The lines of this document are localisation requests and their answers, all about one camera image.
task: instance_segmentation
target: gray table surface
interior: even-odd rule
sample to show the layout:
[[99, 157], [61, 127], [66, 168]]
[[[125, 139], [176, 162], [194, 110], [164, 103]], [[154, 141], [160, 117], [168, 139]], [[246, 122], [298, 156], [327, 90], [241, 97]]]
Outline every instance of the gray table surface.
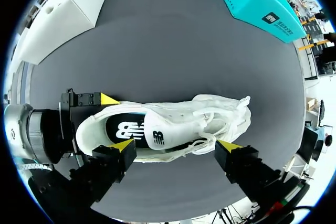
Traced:
[[[258, 149], [272, 168], [281, 168], [301, 140], [305, 96], [294, 45], [233, 19], [223, 0], [105, 0], [96, 28], [34, 67], [30, 103], [56, 109], [67, 88], [143, 103], [249, 95], [251, 126], [235, 143]], [[76, 125], [95, 112], [76, 109]], [[57, 169], [68, 176], [75, 164], [63, 159]], [[134, 163], [92, 208], [128, 221], [173, 221], [243, 197], [209, 153]]]

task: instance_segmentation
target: sneaker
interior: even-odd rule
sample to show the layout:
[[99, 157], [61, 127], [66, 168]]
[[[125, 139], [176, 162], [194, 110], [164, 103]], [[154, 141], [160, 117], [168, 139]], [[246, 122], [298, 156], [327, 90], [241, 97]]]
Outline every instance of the sneaker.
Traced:
[[217, 139], [229, 143], [250, 126], [250, 97], [240, 101], [200, 94], [179, 103], [121, 102], [83, 121], [76, 132], [78, 147], [92, 156], [99, 145], [133, 138], [136, 162], [170, 162], [188, 153], [201, 155]]

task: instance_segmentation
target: teal box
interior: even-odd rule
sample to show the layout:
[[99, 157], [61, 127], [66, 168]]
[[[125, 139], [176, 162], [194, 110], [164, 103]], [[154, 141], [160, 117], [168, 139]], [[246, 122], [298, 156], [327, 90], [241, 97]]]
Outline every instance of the teal box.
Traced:
[[306, 36], [286, 0], [224, 0], [233, 17], [257, 26], [283, 42]]

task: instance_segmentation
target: shoe insole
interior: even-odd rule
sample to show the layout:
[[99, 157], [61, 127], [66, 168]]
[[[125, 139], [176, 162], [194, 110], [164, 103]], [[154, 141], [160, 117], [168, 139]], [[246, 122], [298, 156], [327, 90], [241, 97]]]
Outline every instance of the shoe insole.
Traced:
[[106, 133], [114, 143], [133, 138], [137, 148], [149, 148], [144, 134], [145, 113], [123, 113], [109, 117]]

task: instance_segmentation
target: new balance logo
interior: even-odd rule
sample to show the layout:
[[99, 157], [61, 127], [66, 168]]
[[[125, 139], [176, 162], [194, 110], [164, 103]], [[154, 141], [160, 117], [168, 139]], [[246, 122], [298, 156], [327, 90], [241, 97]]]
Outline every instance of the new balance logo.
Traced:
[[118, 125], [118, 131], [115, 134], [117, 138], [140, 140], [143, 137], [143, 123], [138, 125], [132, 122], [122, 122]]
[[153, 138], [154, 138], [154, 143], [155, 144], [162, 144], [162, 145], [164, 145], [163, 134], [162, 134], [161, 131], [159, 131], [159, 132], [153, 131]]

